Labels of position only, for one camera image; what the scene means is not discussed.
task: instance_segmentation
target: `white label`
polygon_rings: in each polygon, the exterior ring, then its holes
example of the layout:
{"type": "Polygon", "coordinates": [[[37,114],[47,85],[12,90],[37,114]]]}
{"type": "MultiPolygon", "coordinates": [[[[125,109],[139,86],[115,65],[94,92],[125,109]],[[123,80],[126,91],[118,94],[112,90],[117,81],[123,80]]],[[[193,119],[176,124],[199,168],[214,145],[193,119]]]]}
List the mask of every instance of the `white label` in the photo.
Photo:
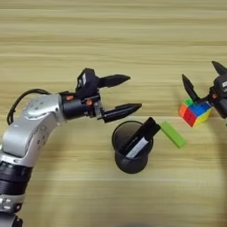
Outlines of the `white label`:
{"type": "Polygon", "coordinates": [[[83,76],[82,76],[82,83],[83,83],[83,85],[86,83],[86,74],[83,74],[83,76]]]}
{"type": "Polygon", "coordinates": [[[227,82],[223,82],[223,88],[227,86],[227,82]]]}
{"type": "Polygon", "coordinates": [[[137,154],[148,144],[148,141],[145,138],[141,138],[139,142],[128,152],[126,155],[127,158],[133,159],[137,154]]]}

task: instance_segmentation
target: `red cube face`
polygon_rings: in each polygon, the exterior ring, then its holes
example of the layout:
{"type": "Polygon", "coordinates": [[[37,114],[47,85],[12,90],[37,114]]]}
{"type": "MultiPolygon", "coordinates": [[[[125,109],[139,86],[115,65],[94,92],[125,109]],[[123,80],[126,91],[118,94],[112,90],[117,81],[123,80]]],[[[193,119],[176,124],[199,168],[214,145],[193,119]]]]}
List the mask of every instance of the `red cube face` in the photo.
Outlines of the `red cube face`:
{"type": "Polygon", "coordinates": [[[194,122],[197,119],[197,116],[190,110],[190,108],[187,108],[185,115],[184,115],[184,119],[192,127],[194,122]]]}

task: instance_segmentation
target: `blue cube face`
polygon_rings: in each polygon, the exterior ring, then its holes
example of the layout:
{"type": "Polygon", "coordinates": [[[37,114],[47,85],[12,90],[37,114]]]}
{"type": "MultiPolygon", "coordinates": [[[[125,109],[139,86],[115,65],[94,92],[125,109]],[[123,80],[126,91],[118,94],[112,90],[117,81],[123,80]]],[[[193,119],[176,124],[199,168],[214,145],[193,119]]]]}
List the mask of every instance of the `blue cube face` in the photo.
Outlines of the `blue cube face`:
{"type": "Polygon", "coordinates": [[[204,114],[208,109],[211,108],[210,104],[208,103],[201,103],[199,105],[190,105],[189,108],[191,109],[192,112],[196,114],[196,116],[201,116],[204,114]]]}

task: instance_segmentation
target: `pen holder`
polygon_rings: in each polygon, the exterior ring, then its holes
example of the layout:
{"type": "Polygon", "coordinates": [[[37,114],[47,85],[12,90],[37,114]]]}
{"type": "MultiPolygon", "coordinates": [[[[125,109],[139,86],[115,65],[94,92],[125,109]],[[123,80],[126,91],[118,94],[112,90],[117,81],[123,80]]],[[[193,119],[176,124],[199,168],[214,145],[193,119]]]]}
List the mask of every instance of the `pen holder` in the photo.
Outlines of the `pen holder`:
{"type": "Polygon", "coordinates": [[[152,139],[135,158],[128,158],[125,154],[119,152],[141,126],[142,123],[139,121],[125,121],[115,129],[112,135],[116,165],[128,174],[136,174],[145,168],[148,162],[148,154],[153,148],[152,139]]]}

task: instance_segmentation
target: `robotic arm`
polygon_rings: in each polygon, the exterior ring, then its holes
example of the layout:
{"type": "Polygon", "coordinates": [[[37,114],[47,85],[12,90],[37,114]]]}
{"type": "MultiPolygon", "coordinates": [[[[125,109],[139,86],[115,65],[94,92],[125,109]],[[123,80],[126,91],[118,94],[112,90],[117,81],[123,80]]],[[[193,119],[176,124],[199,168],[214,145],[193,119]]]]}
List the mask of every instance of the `robotic arm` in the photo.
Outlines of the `robotic arm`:
{"type": "Polygon", "coordinates": [[[126,75],[98,78],[93,69],[85,68],[78,77],[75,92],[50,94],[45,90],[29,90],[13,105],[7,121],[0,150],[0,227],[20,227],[22,220],[15,214],[21,210],[27,184],[50,133],[68,120],[83,116],[104,122],[119,120],[134,113],[141,104],[117,106],[105,111],[99,89],[113,87],[129,79],[126,75]],[[29,93],[40,93],[29,101],[20,117],[13,113],[19,101],[29,93]]]}
{"type": "Polygon", "coordinates": [[[222,118],[227,118],[227,68],[220,63],[212,61],[216,72],[219,74],[214,80],[214,86],[209,88],[209,94],[200,98],[194,90],[191,81],[183,74],[184,87],[195,104],[208,102],[222,118]]]}

